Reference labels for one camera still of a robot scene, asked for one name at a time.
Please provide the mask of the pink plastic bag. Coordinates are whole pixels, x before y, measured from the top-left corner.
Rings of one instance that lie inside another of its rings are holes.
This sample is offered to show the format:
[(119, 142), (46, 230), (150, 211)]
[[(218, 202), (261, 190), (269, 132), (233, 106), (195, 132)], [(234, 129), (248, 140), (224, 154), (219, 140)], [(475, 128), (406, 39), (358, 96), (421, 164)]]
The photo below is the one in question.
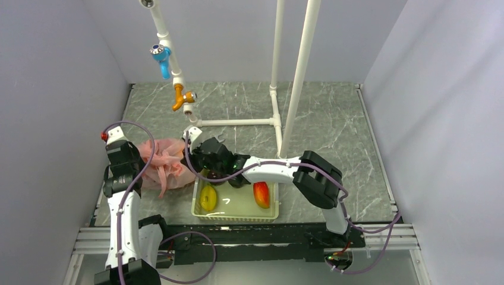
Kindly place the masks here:
[(183, 188), (196, 179), (196, 176), (181, 163), (184, 142), (180, 139), (165, 138), (147, 140), (137, 146), (140, 156), (147, 161), (154, 153), (151, 163), (142, 175), (143, 187), (159, 191), (159, 198), (173, 189)]

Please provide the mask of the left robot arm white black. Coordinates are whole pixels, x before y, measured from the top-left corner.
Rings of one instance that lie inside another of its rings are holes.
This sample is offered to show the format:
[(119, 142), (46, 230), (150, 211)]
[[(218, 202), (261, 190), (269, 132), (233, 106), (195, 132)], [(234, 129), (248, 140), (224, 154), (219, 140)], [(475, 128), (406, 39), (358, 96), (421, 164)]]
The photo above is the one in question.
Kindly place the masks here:
[(94, 275), (95, 284), (160, 284), (156, 270), (158, 249), (171, 241), (169, 230), (154, 221), (140, 220), (141, 172), (145, 163), (134, 144), (126, 139), (107, 142), (109, 165), (104, 172), (103, 193), (110, 215), (110, 243), (105, 269)]

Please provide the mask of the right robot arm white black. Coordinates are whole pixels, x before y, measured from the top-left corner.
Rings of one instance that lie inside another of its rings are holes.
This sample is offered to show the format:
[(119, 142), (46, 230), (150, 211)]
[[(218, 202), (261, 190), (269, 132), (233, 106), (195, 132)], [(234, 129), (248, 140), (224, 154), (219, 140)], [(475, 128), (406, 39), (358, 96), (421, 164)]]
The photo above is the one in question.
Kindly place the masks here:
[(349, 241), (348, 215), (341, 204), (348, 194), (342, 185), (342, 172), (316, 152), (306, 150), (290, 159), (262, 159), (233, 153), (216, 138), (198, 142), (186, 135), (183, 140), (182, 162), (197, 176), (202, 170), (217, 175), (203, 180), (227, 182), (234, 188), (257, 182), (292, 184), (309, 203), (321, 209), (329, 242), (342, 246)]

